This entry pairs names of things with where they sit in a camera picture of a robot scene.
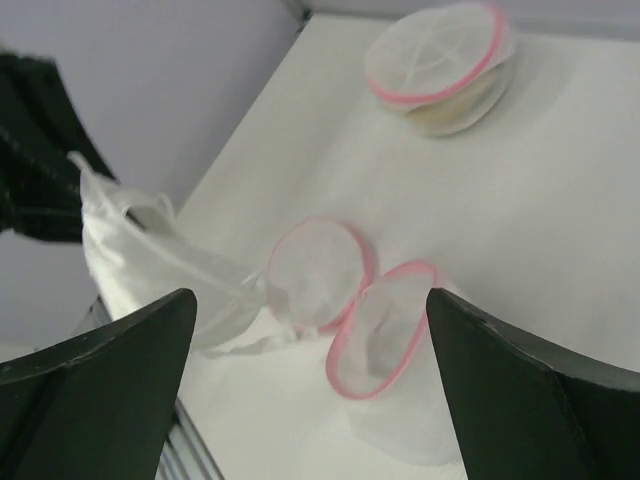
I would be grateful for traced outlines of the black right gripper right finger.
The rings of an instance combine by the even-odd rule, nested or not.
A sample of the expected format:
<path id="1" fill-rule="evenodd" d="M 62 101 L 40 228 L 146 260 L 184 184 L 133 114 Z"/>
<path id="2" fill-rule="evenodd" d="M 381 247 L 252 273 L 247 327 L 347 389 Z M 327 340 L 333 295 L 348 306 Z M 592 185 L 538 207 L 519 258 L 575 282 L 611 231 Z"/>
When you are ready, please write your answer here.
<path id="1" fill-rule="evenodd" d="M 639 375 L 514 327 L 444 289 L 426 313 L 470 479 L 636 479 Z"/>

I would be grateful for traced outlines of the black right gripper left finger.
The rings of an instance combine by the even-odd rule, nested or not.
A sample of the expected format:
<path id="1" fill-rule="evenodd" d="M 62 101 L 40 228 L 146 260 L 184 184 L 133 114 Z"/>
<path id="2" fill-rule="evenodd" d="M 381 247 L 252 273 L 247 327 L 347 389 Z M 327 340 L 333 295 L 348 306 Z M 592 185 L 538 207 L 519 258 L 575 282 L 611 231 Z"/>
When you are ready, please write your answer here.
<path id="1" fill-rule="evenodd" d="M 178 289 L 1 365 L 4 479 L 152 479 L 197 313 Z"/>

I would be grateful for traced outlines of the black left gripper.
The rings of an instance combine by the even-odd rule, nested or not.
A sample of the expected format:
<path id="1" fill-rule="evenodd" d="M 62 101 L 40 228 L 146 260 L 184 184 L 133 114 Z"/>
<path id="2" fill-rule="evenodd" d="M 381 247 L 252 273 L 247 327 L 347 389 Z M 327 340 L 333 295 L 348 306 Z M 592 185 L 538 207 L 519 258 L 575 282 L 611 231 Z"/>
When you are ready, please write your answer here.
<path id="1" fill-rule="evenodd" d="M 79 244 L 80 172 L 67 155 L 113 173 L 87 135 L 56 63 L 1 53 L 1 230 Z"/>

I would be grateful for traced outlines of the white cloth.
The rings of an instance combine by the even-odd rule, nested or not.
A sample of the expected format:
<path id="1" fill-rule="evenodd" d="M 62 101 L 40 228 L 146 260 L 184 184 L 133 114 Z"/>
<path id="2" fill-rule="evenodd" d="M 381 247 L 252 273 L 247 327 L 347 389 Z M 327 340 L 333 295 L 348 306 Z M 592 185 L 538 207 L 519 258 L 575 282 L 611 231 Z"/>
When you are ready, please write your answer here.
<path id="1" fill-rule="evenodd" d="M 288 295 L 264 273 L 186 239 L 166 195 L 126 189 L 77 151 L 68 158 L 80 173 L 85 260 L 112 319 L 186 288 L 197 299 L 191 348 L 206 357 L 318 339 L 317 328 L 294 324 Z"/>

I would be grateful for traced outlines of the white mesh laundry bag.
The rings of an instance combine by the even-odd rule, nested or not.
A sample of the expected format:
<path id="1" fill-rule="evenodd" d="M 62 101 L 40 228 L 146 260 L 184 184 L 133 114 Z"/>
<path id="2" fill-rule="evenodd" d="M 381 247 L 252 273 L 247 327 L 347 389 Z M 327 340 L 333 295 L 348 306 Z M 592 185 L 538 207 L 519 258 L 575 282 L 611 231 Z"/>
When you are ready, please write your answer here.
<path id="1" fill-rule="evenodd" d="M 299 335 L 331 336 L 325 374 L 356 438 L 410 464 L 457 461 L 425 307 L 439 272 L 422 260 L 376 269 L 353 227 L 312 218 L 274 246 L 267 304 Z"/>
<path id="2" fill-rule="evenodd" d="M 517 35 L 496 6 L 468 1 L 412 13 L 364 56 L 369 90 L 430 137 L 461 132 L 500 100 L 514 73 Z"/>

